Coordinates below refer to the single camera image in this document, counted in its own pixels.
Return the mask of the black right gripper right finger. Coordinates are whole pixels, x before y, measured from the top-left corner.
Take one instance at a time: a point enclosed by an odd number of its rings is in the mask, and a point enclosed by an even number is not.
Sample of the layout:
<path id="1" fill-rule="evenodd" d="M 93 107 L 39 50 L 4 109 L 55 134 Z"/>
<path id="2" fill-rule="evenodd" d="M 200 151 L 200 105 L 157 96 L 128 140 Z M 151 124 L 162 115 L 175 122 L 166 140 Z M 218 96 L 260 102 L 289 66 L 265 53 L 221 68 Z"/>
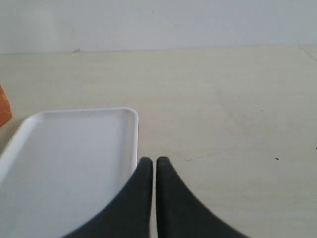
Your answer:
<path id="1" fill-rule="evenodd" d="M 245 238 L 213 214 L 182 181 L 168 157 L 156 163 L 156 219 L 160 238 Z"/>

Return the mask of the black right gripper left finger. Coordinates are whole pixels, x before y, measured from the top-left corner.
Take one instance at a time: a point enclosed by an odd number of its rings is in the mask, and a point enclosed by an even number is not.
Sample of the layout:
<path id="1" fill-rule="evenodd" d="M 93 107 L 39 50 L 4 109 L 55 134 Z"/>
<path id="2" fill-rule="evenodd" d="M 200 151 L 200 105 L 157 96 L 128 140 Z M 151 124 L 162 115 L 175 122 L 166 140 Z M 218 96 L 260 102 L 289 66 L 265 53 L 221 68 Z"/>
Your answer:
<path id="1" fill-rule="evenodd" d="M 153 189 L 153 162 L 140 159 L 118 195 L 66 238 L 148 238 Z"/>

